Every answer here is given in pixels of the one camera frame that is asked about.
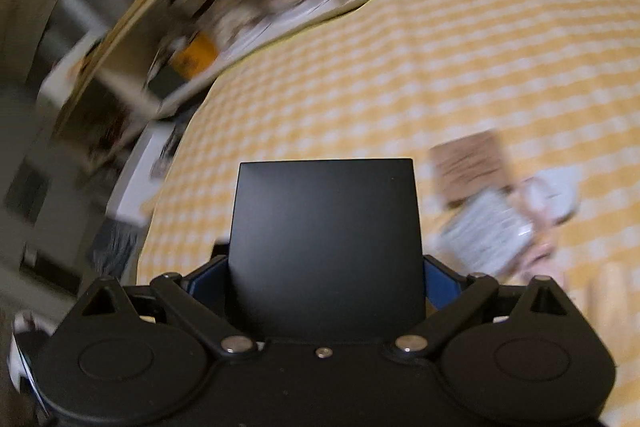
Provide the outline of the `yellow printed box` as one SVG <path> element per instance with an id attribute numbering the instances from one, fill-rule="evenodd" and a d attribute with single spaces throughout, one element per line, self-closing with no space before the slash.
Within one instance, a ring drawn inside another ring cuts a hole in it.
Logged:
<path id="1" fill-rule="evenodd" d="M 219 50 L 204 32 L 197 32 L 169 59 L 170 67 L 184 80 L 190 81 L 205 72 L 217 60 Z"/>

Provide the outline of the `light wooden block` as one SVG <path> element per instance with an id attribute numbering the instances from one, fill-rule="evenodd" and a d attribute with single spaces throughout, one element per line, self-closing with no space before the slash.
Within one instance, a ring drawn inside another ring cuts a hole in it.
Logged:
<path id="1" fill-rule="evenodd" d="M 632 357 L 634 317 L 629 273 L 620 262 L 606 262 L 587 288 L 587 317 L 617 364 Z"/>

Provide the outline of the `pink eyelash curler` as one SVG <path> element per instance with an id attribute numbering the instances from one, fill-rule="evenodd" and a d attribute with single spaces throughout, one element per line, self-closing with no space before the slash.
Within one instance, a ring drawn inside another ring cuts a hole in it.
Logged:
<path id="1" fill-rule="evenodd" d="M 579 207 L 576 166 L 542 169 L 523 179 L 514 194 L 516 209 L 533 222 L 532 243 L 518 260 L 518 277 L 529 282 L 534 277 L 550 277 L 563 286 L 563 270 L 554 260 L 559 226 L 574 216 Z"/>

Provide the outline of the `small black box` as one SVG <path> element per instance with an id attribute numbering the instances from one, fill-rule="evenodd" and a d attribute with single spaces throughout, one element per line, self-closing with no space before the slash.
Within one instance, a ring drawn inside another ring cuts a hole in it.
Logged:
<path id="1" fill-rule="evenodd" d="M 243 162 L 230 232 L 231 323 L 258 339 L 358 343 L 425 317 L 409 158 Z"/>

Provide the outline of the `yellow checkered tablecloth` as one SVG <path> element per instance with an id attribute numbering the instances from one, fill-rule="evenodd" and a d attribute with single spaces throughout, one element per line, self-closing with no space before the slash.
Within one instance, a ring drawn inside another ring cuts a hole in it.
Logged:
<path id="1" fill-rule="evenodd" d="M 515 176 L 580 170 L 555 254 L 570 295 L 625 265 L 632 357 L 603 414 L 639 421 L 639 0 L 371 0 L 224 72 L 160 190 L 137 279 L 186 273 L 230 229 L 242 162 L 409 157 L 423 247 L 445 222 L 433 146 L 495 130 Z"/>

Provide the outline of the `white shallow box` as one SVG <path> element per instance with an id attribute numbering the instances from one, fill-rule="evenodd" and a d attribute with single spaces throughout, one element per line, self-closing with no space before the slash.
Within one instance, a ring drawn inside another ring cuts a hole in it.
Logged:
<path id="1" fill-rule="evenodd" d="M 136 227 L 145 227 L 160 194 L 185 122 L 148 124 L 130 153 L 106 205 L 106 215 Z"/>

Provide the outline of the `white fan heater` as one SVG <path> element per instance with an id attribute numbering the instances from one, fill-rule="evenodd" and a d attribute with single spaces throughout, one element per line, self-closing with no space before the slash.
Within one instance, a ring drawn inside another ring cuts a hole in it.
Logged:
<path id="1" fill-rule="evenodd" d="M 34 367 L 38 353 L 55 332 L 49 320 L 29 310 L 18 311 L 11 327 L 10 349 L 6 357 L 11 383 L 22 395 L 31 395 L 47 412 L 36 385 Z"/>

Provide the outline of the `clear plastic square case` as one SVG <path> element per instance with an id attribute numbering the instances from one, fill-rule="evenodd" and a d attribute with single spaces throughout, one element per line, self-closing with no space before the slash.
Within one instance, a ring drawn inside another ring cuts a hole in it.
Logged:
<path id="1" fill-rule="evenodd" d="M 502 275 L 532 243 L 535 225 L 503 192 L 485 188 L 440 229 L 438 243 L 468 273 Z"/>

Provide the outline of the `carved wooden square coaster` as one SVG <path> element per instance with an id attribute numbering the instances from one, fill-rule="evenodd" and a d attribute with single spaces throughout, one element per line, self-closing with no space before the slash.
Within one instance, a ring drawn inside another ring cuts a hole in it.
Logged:
<path id="1" fill-rule="evenodd" d="M 462 136 L 431 148 L 435 191 L 457 206 L 485 188 L 510 190 L 513 176 L 495 130 Z"/>

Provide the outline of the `folded denim cloth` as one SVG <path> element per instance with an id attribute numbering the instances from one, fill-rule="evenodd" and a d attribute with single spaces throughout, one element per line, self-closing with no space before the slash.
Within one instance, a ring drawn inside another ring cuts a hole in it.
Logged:
<path id="1" fill-rule="evenodd" d="M 140 251 L 146 228 L 105 218 L 86 251 L 90 267 L 99 277 L 120 279 L 129 261 Z"/>

